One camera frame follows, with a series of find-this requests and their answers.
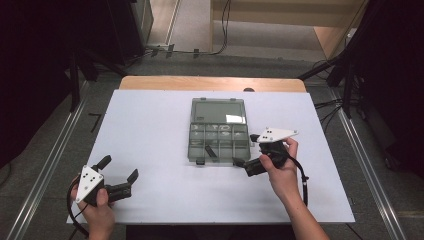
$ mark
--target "wrist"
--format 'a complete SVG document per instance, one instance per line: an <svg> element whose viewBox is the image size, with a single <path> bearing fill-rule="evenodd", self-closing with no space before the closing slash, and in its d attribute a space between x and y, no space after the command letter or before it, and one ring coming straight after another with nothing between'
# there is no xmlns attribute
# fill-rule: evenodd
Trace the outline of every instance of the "wrist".
<svg viewBox="0 0 424 240"><path fill-rule="evenodd" d="M89 240L108 240L112 231L90 230Z"/></svg>
<svg viewBox="0 0 424 240"><path fill-rule="evenodd" d="M299 192L294 192L292 194L281 196L280 201L284 204L286 208L293 205L297 205L299 203L304 204Z"/></svg>

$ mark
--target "tripod leg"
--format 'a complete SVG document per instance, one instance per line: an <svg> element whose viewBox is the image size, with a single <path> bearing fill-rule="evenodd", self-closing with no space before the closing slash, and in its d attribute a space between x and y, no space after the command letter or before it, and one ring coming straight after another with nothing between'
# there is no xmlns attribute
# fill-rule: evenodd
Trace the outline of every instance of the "tripod leg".
<svg viewBox="0 0 424 240"><path fill-rule="evenodd" d="M77 59L74 51L71 52L71 62L69 66L71 82L72 82L72 103L70 112L75 111L75 108L80 102L80 92L79 92L79 79L78 79L78 69L77 69Z"/></svg>

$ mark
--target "black stand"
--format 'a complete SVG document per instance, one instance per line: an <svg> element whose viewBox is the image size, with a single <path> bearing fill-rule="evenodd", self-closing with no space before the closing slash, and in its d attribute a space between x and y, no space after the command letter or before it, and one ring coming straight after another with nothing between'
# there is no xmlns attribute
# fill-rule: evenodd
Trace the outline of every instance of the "black stand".
<svg viewBox="0 0 424 240"><path fill-rule="evenodd" d="M367 10L365 11L358 30L353 35L352 40L348 43L346 48L338 56L297 77L305 81L306 79L326 70L327 68L334 66L333 70L330 72L330 75L327 78L327 84L329 87L337 87L342 79L345 78L342 108L349 118L351 118L350 98L353 81L357 71L356 66L360 46L364 41L366 41L365 35L367 34L369 25L373 22L377 13L379 12L379 9L381 9L385 2L386 0L371 0L368 3Z"/></svg>

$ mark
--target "floor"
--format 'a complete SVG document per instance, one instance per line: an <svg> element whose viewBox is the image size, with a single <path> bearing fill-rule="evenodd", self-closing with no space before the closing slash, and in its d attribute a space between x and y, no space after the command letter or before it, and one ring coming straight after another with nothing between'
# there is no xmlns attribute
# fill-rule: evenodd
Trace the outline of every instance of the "floor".
<svg viewBox="0 0 424 240"><path fill-rule="evenodd" d="M221 22L214 23L216 34L213 36L212 49L205 42L200 41L196 45L183 37L187 36L184 32L187 29L187 20L179 17L187 16L183 14L185 12L193 12L183 8L190 5L187 1L151 1L154 14L166 10L172 12L173 17L169 17L168 13L164 17L164 21L169 23L165 33L156 31L155 27L152 29L149 46L166 49L175 44L175 49L180 51L193 51L194 48L217 51L221 48L224 39L221 34ZM155 3L166 2L170 3L168 7L155 9L155 6L158 6ZM194 59L192 56L174 54L173 57L167 58L159 53L156 57L146 56L126 70L134 75L224 74L284 78L296 77L323 59L324 54L310 27L230 22L227 48L219 56ZM319 75L325 78L327 73ZM314 102L337 98L343 86L330 89L319 77L315 76L305 82ZM8 235L14 236L8 239L69 237L73 228L65 224L66 186L79 171L79 167L86 163L95 143L101 121L95 127L97 117L93 114L106 111L111 94L119 87L119 83L119 76L104 71L98 82L82 84L81 92L86 98L79 115L68 113L70 99L66 99L40 128L27 149L11 165L0 169L0 239L6 239ZM317 110L317 114L324 117L332 109L329 107ZM69 125L68 119L72 117L78 117L75 125ZM346 121L342 113L335 115L326 136L346 194L351 201L356 223L326 224L324 229L334 239L421 239L424 234L424 180L406 170L387 169L372 130L359 114L352 114L352 117L350 121ZM65 146L57 146L56 140L61 136L66 124L71 129L70 136L67 136L68 143ZM357 138L349 134L352 129ZM59 150L60 154L52 156L52 149ZM47 185L43 186L40 181L47 181ZM41 197L32 199L31 204L25 205L29 196L37 191L41 192ZM395 218L388 217L386 211L390 209L393 209L392 216ZM23 219L19 216L20 212L29 213L26 218L29 218L30 222L20 220ZM22 224L17 226L22 231L13 228L15 222ZM221 232L217 232L217 229L206 226L194 229L200 236L199 239L226 239L234 229L223 227L220 230ZM124 236L125 227L117 226L112 239L123 239ZM74 239L83 238L77 234Z"/></svg>

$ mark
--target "gray floor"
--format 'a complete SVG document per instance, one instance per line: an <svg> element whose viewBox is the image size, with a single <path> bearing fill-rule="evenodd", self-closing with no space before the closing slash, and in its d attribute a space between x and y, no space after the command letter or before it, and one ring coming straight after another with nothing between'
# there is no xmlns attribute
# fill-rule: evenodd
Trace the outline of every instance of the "gray floor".
<svg viewBox="0 0 424 240"><path fill-rule="evenodd" d="M232 56L201 56L173 54L166 58L164 53L155 57L146 56L128 70L133 75L201 75L239 77L280 77L294 78L312 67L312 62L286 61ZM35 209L22 239L66 239L73 227L66 224L65 196L72 178L88 159L95 142L99 126L91 132L96 117L90 113L105 113L111 94L119 87L120 77L103 72L98 82L90 82L86 104L69 138L69 142L53 167L53 175ZM314 102L331 100L330 90L319 78L306 81L307 91ZM54 146L66 118L70 99L66 99L40 128L26 150L11 162L11 172L0 186L0 239L5 239L18 217L26 197L39 177L44 163ZM317 113L324 116L331 111L328 107ZM401 226L408 239L420 239L424 234L423 189L424 181L408 172L393 172L384 164L384 158L371 130L353 111L353 121L366 146L378 177L398 213ZM346 194L351 198L356 223L326 224L324 229L333 239L359 239L349 227L363 239L390 239L375 199L350 144L349 138L338 117L330 123L326 132L327 141L333 154ZM8 166L0 170L0 181L7 175ZM231 228L216 226L214 229L196 227L199 239L226 239ZM124 239L125 226L117 226L112 239ZM77 234L74 239L83 239Z"/></svg>

